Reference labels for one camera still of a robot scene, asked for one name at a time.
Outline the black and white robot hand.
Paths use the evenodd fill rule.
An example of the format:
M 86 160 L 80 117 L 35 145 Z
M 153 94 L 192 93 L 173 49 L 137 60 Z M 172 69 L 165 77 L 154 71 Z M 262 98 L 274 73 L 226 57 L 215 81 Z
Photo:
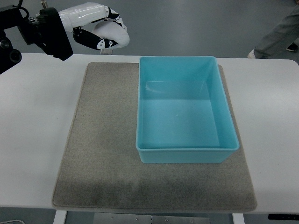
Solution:
M 98 50 L 96 45 L 101 40 L 100 37 L 92 33 L 98 23 L 103 21 L 116 22 L 127 31 L 120 15 L 110 7 L 99 3 L 87 2 L 58 13 L 64 29 L 73 33 L 75 42 L 91 49 Z

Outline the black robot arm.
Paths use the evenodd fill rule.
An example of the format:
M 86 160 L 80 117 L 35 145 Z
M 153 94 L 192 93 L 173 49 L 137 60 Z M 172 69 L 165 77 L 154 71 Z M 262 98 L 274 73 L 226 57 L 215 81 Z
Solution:
M 6 36 L 5 30 L 17 27 L 27 45 L 35 44 L 45 54 L 65 61 L 73 51 L 63 27 L 58 11 L 48 7 L 45 0 L 41 1 L 43 9 L 33 18 L 22 6 L 17 5 L 0 8 L 0 72 L 1 74 L 17 65 L 22 60 L 21 52 L 15 49 Z

